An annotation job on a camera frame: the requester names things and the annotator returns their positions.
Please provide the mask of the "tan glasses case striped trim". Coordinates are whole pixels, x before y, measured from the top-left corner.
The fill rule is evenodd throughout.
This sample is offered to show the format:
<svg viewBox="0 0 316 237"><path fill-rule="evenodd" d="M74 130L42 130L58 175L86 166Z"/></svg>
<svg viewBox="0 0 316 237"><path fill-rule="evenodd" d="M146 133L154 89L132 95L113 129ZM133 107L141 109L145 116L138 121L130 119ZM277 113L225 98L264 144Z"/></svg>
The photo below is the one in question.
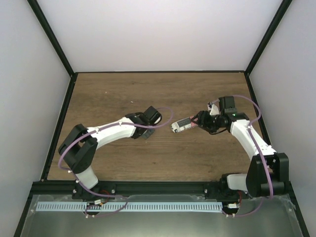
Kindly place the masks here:
<svg viewBox="0 0 316 237"><path fill-rule="evenodd" d="M194 120L194 122L192 122L193 117L194 116L190 116L190 117L183 118L179 121L172 123L170 126L171 131L174 133L180 133L180 132L189 130L191 128L197 127L198 125L195 123L196 119Z"/></svg>

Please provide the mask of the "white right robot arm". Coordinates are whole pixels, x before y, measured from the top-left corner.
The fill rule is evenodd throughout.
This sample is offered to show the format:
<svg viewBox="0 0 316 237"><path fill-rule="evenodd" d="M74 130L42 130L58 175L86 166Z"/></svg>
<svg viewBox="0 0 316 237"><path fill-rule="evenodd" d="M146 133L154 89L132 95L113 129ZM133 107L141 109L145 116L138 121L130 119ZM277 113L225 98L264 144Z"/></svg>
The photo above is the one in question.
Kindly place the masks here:
<svg viewBox="0 0 316 237"><path fill-rule="evenodd" d="M229 174L227 181L220 185L219 192L223 198L232 198L237 190L249 193L252 197L272 198L288 193L288 156L268 145L255 131L246 114L212 115L208 111L200 111L191 122L209 134L215 134L220 128L229 131L250 158L246 174Z"/></svg>

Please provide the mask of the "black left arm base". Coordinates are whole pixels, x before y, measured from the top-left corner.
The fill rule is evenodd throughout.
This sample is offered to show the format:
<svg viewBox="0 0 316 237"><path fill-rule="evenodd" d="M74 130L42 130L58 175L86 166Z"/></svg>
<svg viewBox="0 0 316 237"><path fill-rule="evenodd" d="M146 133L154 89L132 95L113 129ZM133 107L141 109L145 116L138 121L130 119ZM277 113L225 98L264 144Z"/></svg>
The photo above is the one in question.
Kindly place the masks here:
<svg viewBox="0 0 316 237"><path fill-rule="evenodd" d="M85 190L79 183L72 182L69 186L73 191L72 199L97 200L100 198L114 199L116 195L117 182L100 181L90 192Z"/></svg>

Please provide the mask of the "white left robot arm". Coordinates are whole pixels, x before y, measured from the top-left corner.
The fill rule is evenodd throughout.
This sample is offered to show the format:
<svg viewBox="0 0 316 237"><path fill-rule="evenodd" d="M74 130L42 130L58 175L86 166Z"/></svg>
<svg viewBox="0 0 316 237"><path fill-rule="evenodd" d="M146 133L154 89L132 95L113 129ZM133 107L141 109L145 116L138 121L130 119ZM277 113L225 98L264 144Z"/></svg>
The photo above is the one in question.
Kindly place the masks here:
<svg viewBox="0 0 316 237"><path fill-rule="evenodd" d="M96 150L122 138L137 139L147 132L147 126L155 126L160 121L160 113L145 111L127 114L118 121L99 127L78 124L62 142L58 153L84 185L83 193L89 199L96 199L101 193L99 180L91 167Z"/></svg>

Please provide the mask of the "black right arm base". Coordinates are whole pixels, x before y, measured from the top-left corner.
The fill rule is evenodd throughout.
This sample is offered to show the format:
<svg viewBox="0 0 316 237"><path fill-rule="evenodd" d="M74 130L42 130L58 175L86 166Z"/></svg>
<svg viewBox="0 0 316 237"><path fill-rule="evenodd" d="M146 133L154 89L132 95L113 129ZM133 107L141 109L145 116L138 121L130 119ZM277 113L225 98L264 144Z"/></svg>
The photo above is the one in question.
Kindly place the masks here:
<svg viewBox="0 0 316 237"><path fill-rule="evenodd" d="M237 200L239 194L237 190L232 190L228 187L228 175L230 173L222 174L219 180L213 180L204 183L204 197L206 199L221 200Z"/></svg>

